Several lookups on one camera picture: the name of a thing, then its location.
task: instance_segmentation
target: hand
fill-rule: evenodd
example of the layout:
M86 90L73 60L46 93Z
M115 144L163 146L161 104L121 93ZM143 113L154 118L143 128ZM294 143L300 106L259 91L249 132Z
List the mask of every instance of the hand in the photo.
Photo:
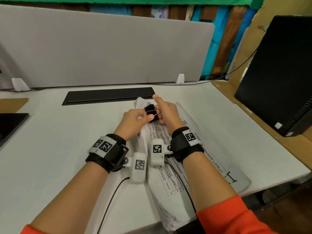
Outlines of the hand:
M137 135L142 127L151 120L154 119L154 115L148 115L144 109L130 109L124 113L124 116L115 130L114 134L119 135L125 141L128 141L135 135Z
M177 106L170 102L164 102L164 100L158 97L156 94L153 95L153 99L158 104L156 105L157 111L160 108L161 113L158 114L159 123L165 123L167 126L167 131L170 135L184 124L181 122L179 117L179 112L177 111Z

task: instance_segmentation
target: desk surface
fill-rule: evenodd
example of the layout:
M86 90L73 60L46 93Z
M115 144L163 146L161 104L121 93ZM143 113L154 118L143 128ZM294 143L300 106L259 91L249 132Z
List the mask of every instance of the desk surface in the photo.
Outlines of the desk surface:
M0 98L29 98L19 112L31 114L0 150L1 233L19 233L30 223L83 166L90 145L113 132L123 112L134 107L133 101L62 106L67 92L130 87L146 85L0 93ZM310 172L211 83L152 87L164 100L181 103L203 132L251 179L243 195ZM138 150L136 139L127 145L132 152ZM113 191L127 176L127 169L110 174L86 233L96 233ZM101 233L126 233L159 221L148 185L126 182L114 197Z

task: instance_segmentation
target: ventilation grille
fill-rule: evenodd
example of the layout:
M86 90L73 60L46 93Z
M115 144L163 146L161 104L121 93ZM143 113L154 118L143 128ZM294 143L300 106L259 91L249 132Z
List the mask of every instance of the ventilation grille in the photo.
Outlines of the ventilation grille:
M302 108L286 123L285 127L290 129L310 108L312 107L312 96L302 106Z

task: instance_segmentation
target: gray partition panel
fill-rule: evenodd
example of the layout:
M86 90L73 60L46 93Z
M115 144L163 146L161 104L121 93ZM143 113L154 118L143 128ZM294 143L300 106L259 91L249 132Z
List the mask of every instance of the gray partition panel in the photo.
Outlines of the gray partition panel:
M0 30L0 69L53 87L199 80L214 25L0 5Z

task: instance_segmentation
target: metal screw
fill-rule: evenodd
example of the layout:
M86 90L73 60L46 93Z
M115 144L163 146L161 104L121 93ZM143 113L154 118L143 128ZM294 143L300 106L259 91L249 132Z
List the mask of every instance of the metal screw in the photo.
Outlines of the metal screw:
M127 157L125 157L123 163L127 164L128 162L129 162L129 159Z

